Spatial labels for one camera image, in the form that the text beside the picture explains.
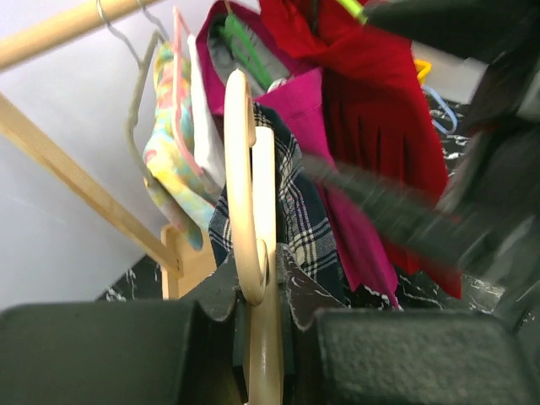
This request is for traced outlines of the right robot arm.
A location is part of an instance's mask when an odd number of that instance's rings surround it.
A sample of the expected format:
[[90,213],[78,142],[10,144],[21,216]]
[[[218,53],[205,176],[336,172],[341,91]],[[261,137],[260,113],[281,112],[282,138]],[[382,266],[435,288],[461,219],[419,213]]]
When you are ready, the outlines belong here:
[[305,156],[305,173],[341,190],[390,241],[435,266],[501,288],[493,313],[517,326],[539,301],[539,4],[381,1],[361,23],[486,70],[459,126],[467,150],[435,208],[349,165]]

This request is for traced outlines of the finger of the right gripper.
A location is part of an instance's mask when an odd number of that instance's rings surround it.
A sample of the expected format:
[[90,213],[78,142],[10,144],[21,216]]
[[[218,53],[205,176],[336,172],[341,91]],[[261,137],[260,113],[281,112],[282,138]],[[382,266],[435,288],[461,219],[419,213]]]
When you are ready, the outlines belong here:
[[390,242],[435,264],[467,268],[468,247],[456,234],[455,218],[364,170],[346,165],[339,169],[309,154],[303,165],[306,176],[341,192]]

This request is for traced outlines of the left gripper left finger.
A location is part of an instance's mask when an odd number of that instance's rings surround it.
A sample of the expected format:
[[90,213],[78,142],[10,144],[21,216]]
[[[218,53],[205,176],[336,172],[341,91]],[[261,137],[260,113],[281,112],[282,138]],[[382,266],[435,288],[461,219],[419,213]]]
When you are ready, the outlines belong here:
[[238,404],[232,258],[178,300],[19,305],[1,314],[4,404]]

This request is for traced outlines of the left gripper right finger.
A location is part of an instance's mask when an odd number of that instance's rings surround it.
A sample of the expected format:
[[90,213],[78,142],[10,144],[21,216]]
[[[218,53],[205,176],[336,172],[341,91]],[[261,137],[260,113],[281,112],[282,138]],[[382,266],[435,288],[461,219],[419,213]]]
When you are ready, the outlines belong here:
[[496,318],[343,306],[278,247],[287,404],[536,404],[539,379]]

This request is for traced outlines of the navy plaid skirt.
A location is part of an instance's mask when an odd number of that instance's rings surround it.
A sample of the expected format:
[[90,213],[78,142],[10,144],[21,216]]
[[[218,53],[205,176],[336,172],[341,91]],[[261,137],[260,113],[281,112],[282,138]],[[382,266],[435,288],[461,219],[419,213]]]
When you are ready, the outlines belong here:
[[256,125],[274,133],[277,240],[309,278],[345,304],[337,243],[315,185],[302,174],[300,146],[276,111],[255,102],[253,112]]

